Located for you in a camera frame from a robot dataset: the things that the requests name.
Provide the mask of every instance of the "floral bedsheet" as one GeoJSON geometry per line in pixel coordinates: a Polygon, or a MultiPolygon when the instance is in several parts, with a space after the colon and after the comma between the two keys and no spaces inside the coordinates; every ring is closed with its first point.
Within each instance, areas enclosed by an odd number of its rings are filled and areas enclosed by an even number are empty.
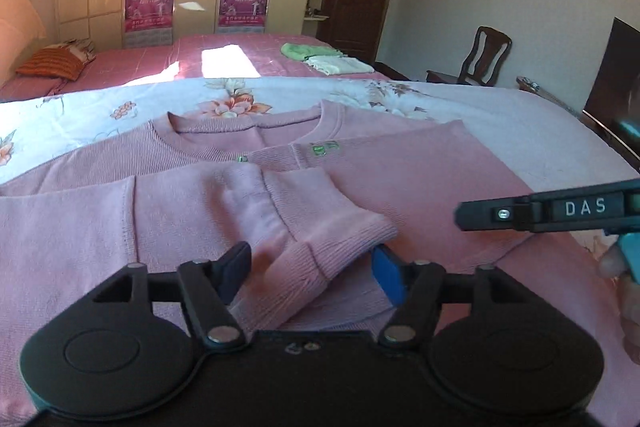
{"type": "MultiPolygon", "coordinates": [[[[461,119],[534,191],[638,175],[569,113],[515,89],[262,77],[192,78],[0,104],[0,183],[167,111],[202,118],[242,118],[309,108],[322,99],[440,123],[461,119]]],[[[600,232],[576,233],[575,237],[596,255],[612,241],[600,232]]]]}

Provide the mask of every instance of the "flower pattern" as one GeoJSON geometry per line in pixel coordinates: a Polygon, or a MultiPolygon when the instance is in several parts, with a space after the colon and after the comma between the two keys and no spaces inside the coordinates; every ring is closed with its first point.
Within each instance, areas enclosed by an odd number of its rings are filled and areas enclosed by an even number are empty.
{"type": "Polygon", "coordinates": [[[226,96],[198,104],[198,109],[185,114],[189,118],[237,118],[248,114],[265,114],[271,105],[255,102],[251,89],[241,78],[217,78],[205,84],[209,89],[224,90],[226,96]]]}
{"type": "Polygon", "coordinates": [[[46,103],[52,102],[53,100],[60,100],[60,103],[62,104],[62,114],[65,114],[65,101],[62,98],[63,95],[61,94],[54,94],[51,96],[45,96],[42,99],[42,103],[40,103],[40,105],[37,105],[36,108],[39,109],[41,108],[43,105],[45,105],[46,103]]]}
{"type": "Polygon", "coordinates": [[[133,109],[134,107],[136,107],[135,102],[125,102],[115,111],[113,111],[110,116],[111,118],[113,118],[113,120],[119,120],[120,118],[127,116],[131,109],[133,109]]]}
{"type": "Polygon", "coordinates": [[[210,100],[198,104],[198,110],[187,113],[185,116],[195,118],[237,118],[248,114],[265,114],[271,109],[271,105],[254,101],[254,96],[249,93],[232,94],[225,100],[210,100]]]}
{"type": "Polygon", "coordinates": [[[344,84],[342,89],[336,89],[332,93],[330,99],[352,107],[388,112],[416,120],[429,120],[427,111],[415,105],[416,99],[428,96],[406,84],[374,80],[365,92],[362,92],[359,86],[344,84]]]}
{"type": "Polygon", "coordinates": [[[7,165],[12,158],[14,152],[14,138],[15,131],[7,135],[3,140],[0,140],[0,167],[7,165]]]}

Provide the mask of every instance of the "green towel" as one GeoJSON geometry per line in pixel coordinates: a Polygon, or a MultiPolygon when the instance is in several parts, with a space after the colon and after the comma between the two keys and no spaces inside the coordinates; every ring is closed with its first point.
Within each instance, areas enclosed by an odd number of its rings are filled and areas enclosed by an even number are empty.
{"type": "Polygon", "coordinates": [[[342,57],[342,52],[327,46],[309,46],[308,44],[284,44],[280,50],[287,58],[307,60],[309,57],[322,55],[325,57],[342,57]]]}

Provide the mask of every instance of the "sweater sleeve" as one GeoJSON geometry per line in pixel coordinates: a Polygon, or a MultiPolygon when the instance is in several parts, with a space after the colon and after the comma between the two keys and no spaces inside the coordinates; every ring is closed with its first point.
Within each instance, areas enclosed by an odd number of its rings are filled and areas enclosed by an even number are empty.
{"type": "MultiPolygon", "coordinates": [[[[248,242],[252,273],[231,306],[248,333],[279,327],[396,235],[386,217],[354,205],[322,169],[263,172],[237,162],[139,176],[134,221],[138,255],[151,272],[217,259],[248,242]]],[[[166,313],[181,322],[177,309],[166,313]]]]}
{"type": "Polygon", "coordinates": [[[18,372],[28,338],[136,260],[133,185],[0,198],[0,426],[34,412],[18,372]]]}
{"type": "Polygon", "coordinates": [[[249,331],[279,328],[356,259],[398,233],[385,216],[348,200],[322,169],[265,172],[264,183],[291,241],[232,306],[249,331]]]}

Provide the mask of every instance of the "handheld device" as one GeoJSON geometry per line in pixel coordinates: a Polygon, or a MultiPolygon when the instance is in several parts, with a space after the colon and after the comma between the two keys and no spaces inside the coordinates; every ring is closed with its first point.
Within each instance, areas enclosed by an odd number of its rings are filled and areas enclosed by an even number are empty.
{"type": "Polygon", "coordinates": [[[31,427],[597,427],[604,358],[584,330],[497,268],[448,274],[387,247],[372,270],[398,308],[365,331],[258,331],[226,309],[246,243],[173,273],[129,264],[24,346],[31,427]],[[188,333],[154,315],[179,302],[188,333]],[[468,317],[435,333],[443,305],[468,317]]]}
{"type": "Polygon", "coordinates": [[[455,219],[461,230],[603,229],[607,234],[618,234],[618,245],[631,275],[640,282],[640,179],[517,198],[467,201],[460,204],[455,219]]]}

